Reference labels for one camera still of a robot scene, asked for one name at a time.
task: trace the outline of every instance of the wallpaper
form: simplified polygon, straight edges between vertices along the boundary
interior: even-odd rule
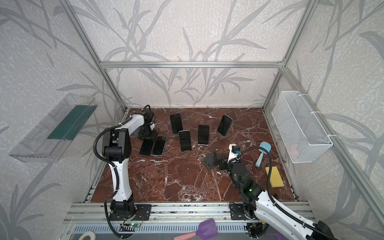
[[[57,2],[0,2],[0,239],[53,239],[70,205],[85,199],[101,162],[94,137],[121,114]],[[57,163],[8,153],[68,93],[98,105]]]
[[[291,90],[283,76],[266,108],[266,117],[295,194],[301,201],[310,203],[316,220],[328,224],[336,238],[384,239],[379,221],[344,172],[332,149],[312,163],[292,163],[271,114],[280,91]]]
[[[108,73],[127,106],[260,108],[277,69],[116,68]]]
[[[384,197],[384,1],[336,1],[314,19],[288,67]]]
[[[307,0],[71,0],[103,61],[281,61]],[[127,106],[261,107],[277,70],[109,69]]]
[[[288,63],[357,163],[383,196],[384,1],[319,4]],[[384,230],[330,149],[313,163],[292,164],[267,107],[282,159],[301,200],[342,239],[384,239]]]
[[[103,61],[280,61],[307,0],[70,0]]]

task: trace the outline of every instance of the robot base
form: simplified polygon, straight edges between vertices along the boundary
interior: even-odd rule
[[[131,220],[134,221],[148,221],[149,216],[151,214],[151,204],[136,204],[137,207],[137,213]],[[109,219],[111,221],[122,221],[124,218],[129,217],[129,212],[125,211],[111,211],[111,214],[109,215]]]

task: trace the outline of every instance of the black cable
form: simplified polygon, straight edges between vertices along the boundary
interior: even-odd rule
[[[268,229],[268,227],[269,227],[269,224],[265,223],[265,227],[264,227],[263,231],[259,235],[257,235],[257,237],[260,237],[261,235],[265,234],[265,232]]]
[[[244,226],[245,228],[250,228],[250,229],[255,229],[256,227],[248,227],[248,226]],[[259,238],[260,236],[262,236],[263,234],[265,234],[265,232],[267,231],[269,227],[269,224],[266,223],[265,226],[264,226],[264,229],[263,231],[259,234],[259,235],[256,235],[256,238]],[[253,238],[251,234],[249,234],[249,232],[246,232],[247,235],[250,237],[250,238]]]
[[[113,198],[117,193],[117,190],[109,197],[107,197],[106,199],[104,199],[104,211],[105,211],[105,217],[107,219],[107,223],[108,223],[108,226],[109,226],[109,229],[113,232],[113,234],[118,237],[119,239],[128,239],[129,237],[127,238],[123,238],[123,236],[121,234],[119,234],[118,232],[116,232],[116,230],[113,228],[112,224],[111,224],[111,220],[109,219],[109,216],[108,216],[108,208],[107,208],[107,201],[111,198]]]
[[[103,158],[102,156],[100,156],[100,154],[97,152],[97,143],[98,143],[98,141],[100,140],[100,138],[101,138],[105,133],[107,133],[107,132],[110,131],[110,130],[114,130],[115,128],[120,127],[120,126],[126,124],[130,119],[131,119],[131,118],[125,120],[124,122],[121,123],[121,125],[119,124],[119,125],[116,125],[116,126],[113,126],[113,127],[108,127],[108,128],[106,128],[106,129],[104,129],[104,130],[103,130],[103,131],[96,137],[95,142],[93,143],[93,153],[95,154],[95,156],[96,156],[98,159],[100,159],[100,160],[102,160],[102,161],[104,161],[104,162],[110,164],[110,165],[114,168],[113,170],[114,170],[115,177],[116,177],[116,190],[113,192],[113,194],[112,194],[111,196],[109,196],[109,197],[107,197],[106,199],[104,199],[104,211],[105,211],[105,218],[107,219],[107,223],[108,223],[109,228],[111,229],[111,231],[113,232],[113,234],[114,234],[115,236],[117,236],[118,238],[120,238],[120,239],[126,239],[126,238],[122,238],[122,235],[120,235],[119,233],[117,233],[117,232],[115,231],[115,229],[113,228],[113,226],[112,226],[112,224],[111,224],[111,221],[109,220],[108,209],[107,209],[107,201],[108,201],[109,199],[113,198],[113,197],[116,195],[116,193],[118,192],[118,190],[119,190],[119,184],[120,184],[120,181],[119,181],[119,175],[118,175],[118,171],[117,171],[116,165],[115,165],[112,161],[109,161],[109,160],[107,160],[106,158]]]
[[[149,123],[150,125],[152,125],[152,124],[154,124],[154,123],[155,123],[155,120],[156,120],[156,115],[155,115],[155,114],[153,114],[153,116],[155,117],[155,119],[153,120],[153,122],[150,122],[150,123]]]
[[[272,195],[271,195],[271,174],[272,174],[272,167],[273,167],[273,161],[272,161],[272,158],[271,158],[271,155],[269,154],[269,152],[262,148],[262,147],[250,147],[248,149],[246,149],[244,152],[242,152],[240,154],[240,157],[245,154],[247,151],[251,150],[251,149],[261,149],[263,150],[267,155],[268,155],[268,158],[269,158],[269,170],[268,170],[268,178],[267,178],[267,181],[266,181],[266,191],[268,193],[268,196],[270,198],[270,200],[272,201],[273,205],[275,207],[277,207],[280,211],[282,211],[285,215],[287,215],[288,217],[290,217],[291,219],[295,220],[296,222],[300,223],[303,227],[307,227],[309,229],[311,229],[312,231],[322,235],[323,237],[326,237],[330,240],[337,240],[336,238],[324,233],[323,231],[321,230],[318,230],[317,228],[303,222],[302,220],[298,219],[297,217],[293,216],[292,214],[290,214],[289,212],[287,212],[285,209],[283,209],[281,206],[279,206],[275,200],[273,199]]]

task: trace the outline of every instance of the yellow sponge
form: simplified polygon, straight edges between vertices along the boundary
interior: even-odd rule
[[[265,171],[266,171],[266,175],[268,176],[269,167],[266,167]],[[277,169],[276,166],[272,167],[271,187],[284,187],[284,182],[281,179],[279,169]]]

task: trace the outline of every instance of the roll of tape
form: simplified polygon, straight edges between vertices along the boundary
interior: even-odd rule
[[[81,235],[79,240],[84,240],[86,237],[90,237],[91,240],[96,240],[96,234],[92,231],[85,232],[83,235]]]

